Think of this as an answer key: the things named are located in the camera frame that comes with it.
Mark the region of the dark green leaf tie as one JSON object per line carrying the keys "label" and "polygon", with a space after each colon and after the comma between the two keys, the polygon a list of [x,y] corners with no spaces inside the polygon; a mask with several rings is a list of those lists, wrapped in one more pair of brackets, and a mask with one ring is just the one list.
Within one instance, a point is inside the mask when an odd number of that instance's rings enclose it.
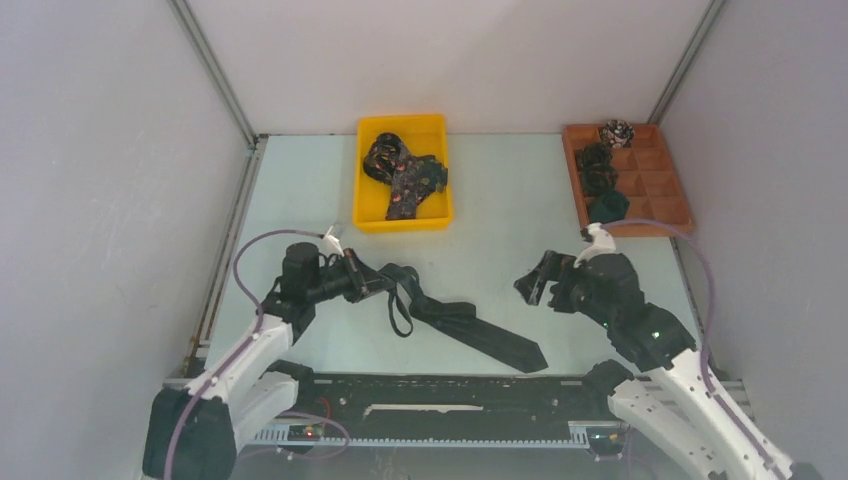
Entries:
{"label": "dark green leaf tie", "polygon": [[414,268],[388,263],[378,273],[394,282],[388,291],[388,318],[398,337],[409,337],[417,320],[521,373],[548,367],[536,342],[480,319],[474,304],[442,302],[427,296]]}

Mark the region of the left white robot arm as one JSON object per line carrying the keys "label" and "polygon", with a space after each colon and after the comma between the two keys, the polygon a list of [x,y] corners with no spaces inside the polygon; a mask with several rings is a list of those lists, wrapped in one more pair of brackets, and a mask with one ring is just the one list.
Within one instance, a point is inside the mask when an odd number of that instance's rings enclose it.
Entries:
{"label": "left white robot arm", "polygon": [[313,369],[283,355],[305,333],[317,304],[336,297],[357,303],[395,286],[351,249],[325,256],[312,243],[290,245],[280,276],[236,345],[185,386],[165,387],[154,398],[143,474],[228,478],[238,454],[273,418],[314,408]]}

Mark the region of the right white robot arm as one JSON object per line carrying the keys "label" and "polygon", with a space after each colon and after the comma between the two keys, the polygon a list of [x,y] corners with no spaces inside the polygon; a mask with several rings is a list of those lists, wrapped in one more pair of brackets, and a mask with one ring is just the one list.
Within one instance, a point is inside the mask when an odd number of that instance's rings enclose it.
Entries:
{"label": "right white robot arm", "polygon": [[646,301],[625,255],[579,258],[548,250],[514,287],[529,305],[549,290],[554,311],[580,313],[600,325],[618,354],[677,406],[661,406],[620,363],[608,360],[585,376],[597,380],[581,392],[591,416],[613,413],[698,479],[820,478],[814,465],[792,460],[758,429],[702,364],[677,317]]}

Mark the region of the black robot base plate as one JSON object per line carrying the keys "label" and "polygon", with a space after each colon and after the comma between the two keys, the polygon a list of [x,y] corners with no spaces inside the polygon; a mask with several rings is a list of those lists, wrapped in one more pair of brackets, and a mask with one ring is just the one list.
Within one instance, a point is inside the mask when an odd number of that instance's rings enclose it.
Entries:
{"label": "black robot base plate", "polygon": [[564,443],[624,425],[581,376],[318,374],[291,409],[359,443]]}

